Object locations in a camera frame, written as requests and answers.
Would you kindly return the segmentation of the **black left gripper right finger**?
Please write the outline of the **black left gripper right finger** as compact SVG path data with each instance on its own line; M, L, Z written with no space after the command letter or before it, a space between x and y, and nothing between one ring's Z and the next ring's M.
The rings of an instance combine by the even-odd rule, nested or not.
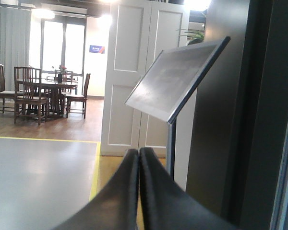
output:
M154 150L140 149L140 196L146 230L235 230L186 194L170 177Z

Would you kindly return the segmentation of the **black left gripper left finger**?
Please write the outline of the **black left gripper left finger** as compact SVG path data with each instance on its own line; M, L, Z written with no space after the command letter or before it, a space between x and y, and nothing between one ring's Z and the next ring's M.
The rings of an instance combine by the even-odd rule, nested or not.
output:
M139 153L129 149L108 183L56 230L135 230Z

